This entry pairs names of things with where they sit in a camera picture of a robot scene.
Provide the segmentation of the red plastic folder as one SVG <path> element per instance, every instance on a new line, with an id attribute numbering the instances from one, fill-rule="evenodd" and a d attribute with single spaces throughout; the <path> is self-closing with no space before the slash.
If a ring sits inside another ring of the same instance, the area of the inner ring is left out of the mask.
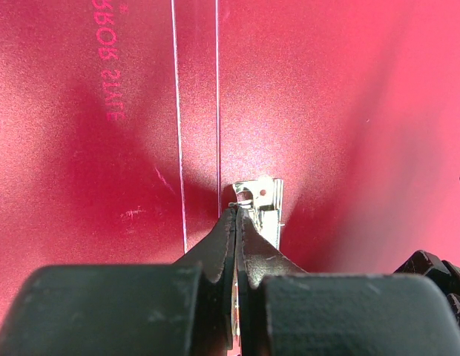
<path id="1" fill-rule="evenodd" d="M 307 271 L 460 266 L 460 1 L 0 1 L 0 325 L 37 268 L 171 263 L 260 177 Z"/>

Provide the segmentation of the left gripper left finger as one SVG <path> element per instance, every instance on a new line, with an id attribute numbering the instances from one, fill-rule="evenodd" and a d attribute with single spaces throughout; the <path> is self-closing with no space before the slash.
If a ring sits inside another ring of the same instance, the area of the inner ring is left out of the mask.
<path id="1" fill-rule="evenodd" d="M 35 270 L 0 328 L 0 355 L 225 355 L 233 345 L 236 214 L 172 264 Z"/>

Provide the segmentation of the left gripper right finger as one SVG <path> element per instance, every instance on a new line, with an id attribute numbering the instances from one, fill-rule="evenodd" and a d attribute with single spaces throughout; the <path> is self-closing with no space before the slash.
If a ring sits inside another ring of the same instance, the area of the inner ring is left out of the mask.
<path id="1" fill-rule="evenodd" d="M 243 355 L 460 355 L 441 289 L 418 274 L 310 274 L 236 218 Z"/>

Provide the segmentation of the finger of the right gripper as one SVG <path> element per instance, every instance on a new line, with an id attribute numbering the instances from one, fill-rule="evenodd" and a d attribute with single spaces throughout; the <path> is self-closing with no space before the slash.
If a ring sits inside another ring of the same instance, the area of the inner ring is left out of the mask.
<path id="1" fill-rule="evenodd" d="M 460 328 L 460 268 L 427 251 L 417 250 L 396 270 L 432 280 L 444 293 Z"/>

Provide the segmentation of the metal folder clip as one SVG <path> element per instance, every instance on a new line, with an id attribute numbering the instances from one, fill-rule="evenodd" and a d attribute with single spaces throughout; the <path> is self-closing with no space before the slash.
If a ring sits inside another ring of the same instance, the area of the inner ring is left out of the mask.
<path id="1" fill-rule="evenodd" d="M 234 182 L 236 201 L 229 203 L 229 207 L 247 209 L 257 232 L 277 250 L 284 226 L 283 185 L 281 178 L 271 177 Z"/>

